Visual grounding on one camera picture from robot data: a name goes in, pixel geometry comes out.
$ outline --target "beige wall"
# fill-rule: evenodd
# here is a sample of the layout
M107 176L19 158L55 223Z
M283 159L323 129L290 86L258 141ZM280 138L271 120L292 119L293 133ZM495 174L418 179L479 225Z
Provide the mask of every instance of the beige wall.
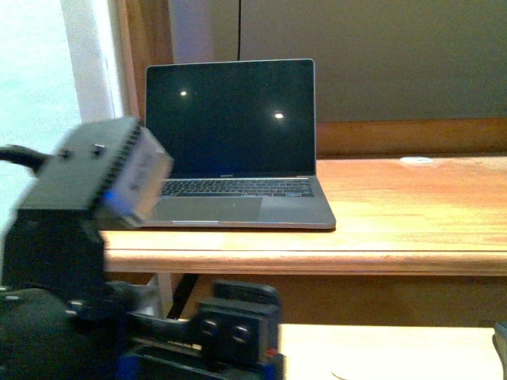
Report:
M208 25L213 59L235 60L238 2L191 3L173 38ZM504 0L243 0L242 59L297 57L317 63L319 121L507 116Z

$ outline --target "wooden panel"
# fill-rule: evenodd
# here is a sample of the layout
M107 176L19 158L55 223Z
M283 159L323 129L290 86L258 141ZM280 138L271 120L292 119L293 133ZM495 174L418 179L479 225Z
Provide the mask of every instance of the wooden panel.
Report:
M507 275L507 158L322 160L332 232L105 233L110 271Z
M492 327L507 316L505 277L217 274L200 276L183 317L215 279L275 287L284 323Z
M507 118L319 123L319 157L507 151Z
M167 0L116 0L131 114L144 121L146 68L173 62Z

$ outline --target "laptop screen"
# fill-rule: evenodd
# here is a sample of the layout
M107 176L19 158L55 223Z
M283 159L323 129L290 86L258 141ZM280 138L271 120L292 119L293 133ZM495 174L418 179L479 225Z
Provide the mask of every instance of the laptop screen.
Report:
M310 59L147 69L146 125L174 178L314 175L314 118Z

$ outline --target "laptop keyboard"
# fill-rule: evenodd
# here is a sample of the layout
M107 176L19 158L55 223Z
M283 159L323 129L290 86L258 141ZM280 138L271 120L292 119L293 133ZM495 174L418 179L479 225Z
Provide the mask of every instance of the laptop keyboard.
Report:
M248 180L168 180L163 196L310 196L310 180L248 179Z

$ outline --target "wooden table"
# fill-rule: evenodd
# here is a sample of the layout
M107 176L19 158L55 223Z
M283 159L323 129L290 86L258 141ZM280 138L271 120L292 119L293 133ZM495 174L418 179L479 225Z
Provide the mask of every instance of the wooden table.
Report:
M507 275L507 157L318 161L333 232L105 232L112 272Z
M501 380L493 329L282 325L287 380Z

